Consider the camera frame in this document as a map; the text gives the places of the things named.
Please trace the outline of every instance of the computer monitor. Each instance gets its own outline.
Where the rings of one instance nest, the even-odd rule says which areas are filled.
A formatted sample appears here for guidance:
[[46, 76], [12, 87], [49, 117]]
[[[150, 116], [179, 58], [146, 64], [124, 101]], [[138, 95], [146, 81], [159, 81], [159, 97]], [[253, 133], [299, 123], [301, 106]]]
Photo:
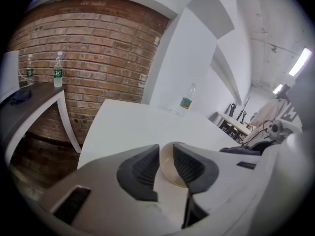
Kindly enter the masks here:
[[3, 54], [0, 72], [0, 103], [20, 89], [19, 51]]

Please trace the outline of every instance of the ceiling light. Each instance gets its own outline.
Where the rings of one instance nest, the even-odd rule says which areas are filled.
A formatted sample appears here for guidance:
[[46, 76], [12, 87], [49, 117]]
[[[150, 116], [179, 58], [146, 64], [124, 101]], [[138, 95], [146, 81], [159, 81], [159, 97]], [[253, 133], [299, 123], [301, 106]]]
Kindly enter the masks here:
[[305, 65], [305, 63], [309, 60], [309, 58], [311, 57], [312, 52], [307, 49], [304, 48], [301, 56], [299, 57], [299, 59], [297, 60], [297, 62], [295, 63], [294, 67], [291, 69], [291, 71], [289, 72], [289, 75], [294, 76], [295, 74], [297, 74], [297, 72]]
[[280, 85], [273, 91], [273, 93], [274, 93], [274, 94], [277, 94], [277, 93], [281, 90], [282, 87], [283, 87], [283, 85], [280, 84]]

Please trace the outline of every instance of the white ceiling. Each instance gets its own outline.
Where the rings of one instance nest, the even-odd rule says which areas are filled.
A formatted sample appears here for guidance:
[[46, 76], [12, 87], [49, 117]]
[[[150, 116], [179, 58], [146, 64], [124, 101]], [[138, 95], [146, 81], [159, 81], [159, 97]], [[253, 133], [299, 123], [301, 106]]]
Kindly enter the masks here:
[[237, 0], [252, 45], [252, 84], [273, 91], [292, 85], [288, 74], [305, 47], [314, 49], [312, 24], [296, 0]]

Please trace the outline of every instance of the bottle label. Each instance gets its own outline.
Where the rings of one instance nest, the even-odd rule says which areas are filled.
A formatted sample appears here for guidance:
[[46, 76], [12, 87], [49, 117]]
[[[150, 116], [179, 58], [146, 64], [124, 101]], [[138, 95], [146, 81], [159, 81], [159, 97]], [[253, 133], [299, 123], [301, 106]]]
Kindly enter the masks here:
[[34, 69], [27, 69], [26, 70], [26, 76], [29, 77], [33, 77], [34, 75]]
[[182, 99], [182, 102], [181, 102], [181, 104], [180, 104], [183, 108], [189, 108], [190, 107], [190, 105], [191, 105], [191, 100], [189, 100], [189, 99], [187, 99], [187, 98], [183, 98]]
[[54, 69], [54, 78], [62, 78], [63, 70], [62, 69]]

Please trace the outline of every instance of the white table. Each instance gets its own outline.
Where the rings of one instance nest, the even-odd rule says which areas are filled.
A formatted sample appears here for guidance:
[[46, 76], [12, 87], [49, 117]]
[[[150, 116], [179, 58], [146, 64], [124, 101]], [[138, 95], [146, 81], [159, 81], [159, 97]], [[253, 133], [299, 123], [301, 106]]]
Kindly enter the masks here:
[[35, 83], [26, 89], [32, 91], [32, 96], [27, 101], [11, 105], [6, 100], [0, 104], [1, 144], [5, 149], [7, 165], [26, 131], [55, 102], [58, 104], [65, 131], [77, 153], [80, 153], [81, 148], [73, 133], [65, 104], [64, 90], [66, 86], [55, 88], [52, 83]]
[[222, 119], [226, 120], [228, 123], [233, 125], [237, 130], [241, 131], [243, 134], [249, 135], [251, 133], [251, 131], [248, 128], [246, 128], [243, 124], [238, 122], [236, 119], [234, 119], [234, 118], [232, 118], [232, 117], [230, 117], [230, 116], [228, 116], [222, 112], [218, 112], [218, 115], [220, 117], [222, 117]]
[[[149, 105], [106, 99], [89, 129], [78, 168], [132, 148], [159, 144], [161, 149], [169, 142], [216, 151], [239, 145], [198, 113], [188, 111], [181, 117]], [[187, 189], [171, 184], [159, 169], [154, 190], [163, 211], [180, 228]]]

